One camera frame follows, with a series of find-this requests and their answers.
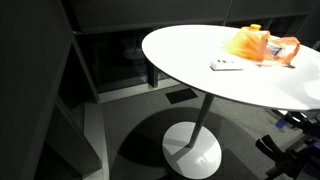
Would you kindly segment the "orange plastic bag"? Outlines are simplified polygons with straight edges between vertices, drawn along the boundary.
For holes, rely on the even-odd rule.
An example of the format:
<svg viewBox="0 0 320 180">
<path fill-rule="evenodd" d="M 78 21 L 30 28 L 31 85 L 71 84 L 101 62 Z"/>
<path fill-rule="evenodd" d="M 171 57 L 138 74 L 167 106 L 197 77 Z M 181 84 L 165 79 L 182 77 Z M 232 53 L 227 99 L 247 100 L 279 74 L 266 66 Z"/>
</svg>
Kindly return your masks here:
<svg viewBox="0 0 320 180">
<path fill-rule="evenodd" d="M 287 66 L 300 47 L 296 37 L 276 37 L 268 30 L 242 27 L 225 41 L 223 50 L 257 64 Z"/>
</svg>

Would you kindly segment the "yellow object behind bag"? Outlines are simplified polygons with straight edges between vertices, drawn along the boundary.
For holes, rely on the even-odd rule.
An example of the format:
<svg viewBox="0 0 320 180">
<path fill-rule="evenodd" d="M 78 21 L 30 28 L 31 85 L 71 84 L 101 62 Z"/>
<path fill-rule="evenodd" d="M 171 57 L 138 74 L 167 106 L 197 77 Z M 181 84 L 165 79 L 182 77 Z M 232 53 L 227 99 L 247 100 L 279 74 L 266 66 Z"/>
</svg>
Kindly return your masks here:
<svg viewBox="0 0 320 180">
<path fill-rule="evenodd" d="M 253 30 L 260 30 L 261 29 L 261 25 L 259 24 L 251 24 L 250 28 Z"/>
</svg>

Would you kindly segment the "black wheeled chair base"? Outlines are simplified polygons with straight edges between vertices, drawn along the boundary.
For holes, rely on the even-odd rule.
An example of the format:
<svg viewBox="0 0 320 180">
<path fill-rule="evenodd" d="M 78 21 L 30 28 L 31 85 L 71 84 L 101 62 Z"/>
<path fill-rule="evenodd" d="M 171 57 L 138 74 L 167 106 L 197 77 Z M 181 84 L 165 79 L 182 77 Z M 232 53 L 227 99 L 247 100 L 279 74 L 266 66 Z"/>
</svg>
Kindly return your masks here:
<svg viewBox="0 0 320 180">
<path fill-rule="evenodd" d="M 286 175 L 293 180 L 320 180 L 320 120 L 318 113 L 288 111 L 281 117 L 303 136 L 282 151 L 270 135 L 255 142 L 255 146 L 273 162 L 264 180 Z"/>
</svg>

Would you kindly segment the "white round table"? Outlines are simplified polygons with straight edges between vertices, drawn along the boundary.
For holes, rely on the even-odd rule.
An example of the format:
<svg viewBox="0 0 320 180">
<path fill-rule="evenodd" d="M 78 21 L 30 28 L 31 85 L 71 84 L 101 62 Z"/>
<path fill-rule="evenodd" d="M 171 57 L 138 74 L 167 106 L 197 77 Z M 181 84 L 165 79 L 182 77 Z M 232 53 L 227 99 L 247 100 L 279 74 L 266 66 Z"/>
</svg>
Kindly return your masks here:
<svg viewBox="0 0 320 180">
<path fill-rule="evenodd" d="M 177 25 L 155 30 L 142 41 L 155 67 L 205 93 L 197 120 L 172 125 L 162 140 L 167 163 L 186 178 L 208 178 L 221 164 L 219 141 L 204 126 L 214 98 L 286 111 L 320 109 L 318 51 L 300 45 L 288 65 L 254 62 L 224 50 L 238 32 L 217 25 Z"/>
</svg>

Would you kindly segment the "black floor plate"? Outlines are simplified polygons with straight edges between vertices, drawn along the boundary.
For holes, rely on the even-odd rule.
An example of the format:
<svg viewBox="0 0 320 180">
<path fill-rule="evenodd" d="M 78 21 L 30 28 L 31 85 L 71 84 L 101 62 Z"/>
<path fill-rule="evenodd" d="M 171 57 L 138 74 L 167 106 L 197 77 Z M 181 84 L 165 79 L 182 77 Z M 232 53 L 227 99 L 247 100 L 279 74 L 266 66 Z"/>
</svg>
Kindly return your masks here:
<svg viewBox="0 0 320 180">
<path fill-rule="evenodd" d="M 191 88 L 166 93 L 166 97 L 171 104 L 176 104 L 193 98 L 197 98 L 196 93 Z"/>
</svg>

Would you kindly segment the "blue object under table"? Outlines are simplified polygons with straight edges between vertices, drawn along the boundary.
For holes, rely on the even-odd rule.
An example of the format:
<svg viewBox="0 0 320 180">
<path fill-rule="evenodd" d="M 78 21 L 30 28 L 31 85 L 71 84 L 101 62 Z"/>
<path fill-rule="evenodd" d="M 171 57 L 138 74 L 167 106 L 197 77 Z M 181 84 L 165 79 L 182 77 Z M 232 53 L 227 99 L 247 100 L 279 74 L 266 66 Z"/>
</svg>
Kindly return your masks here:
<svg viewBox="0 0 320 180">
<path fill-rule="evenodd" d="M 278 129 L 283 129 L 287 124 L 288 122 L 285 119 L 280 119 L 275 123 L 275 127 Z"/>
</svg>

